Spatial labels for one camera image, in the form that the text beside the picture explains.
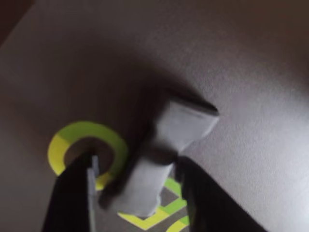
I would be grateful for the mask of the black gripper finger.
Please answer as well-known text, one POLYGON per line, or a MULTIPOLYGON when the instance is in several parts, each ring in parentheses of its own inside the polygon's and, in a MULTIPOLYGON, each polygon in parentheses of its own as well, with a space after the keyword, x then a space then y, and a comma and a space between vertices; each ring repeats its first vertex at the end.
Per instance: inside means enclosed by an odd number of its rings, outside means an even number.
POLYGON ((57 177, 43 232, 95 232, 97 155, 86 152, 57 177))
POLYGON ((175 179, 187 202, 191 232, 264 232, 216 181, 188 157, 179 156, 175 179))

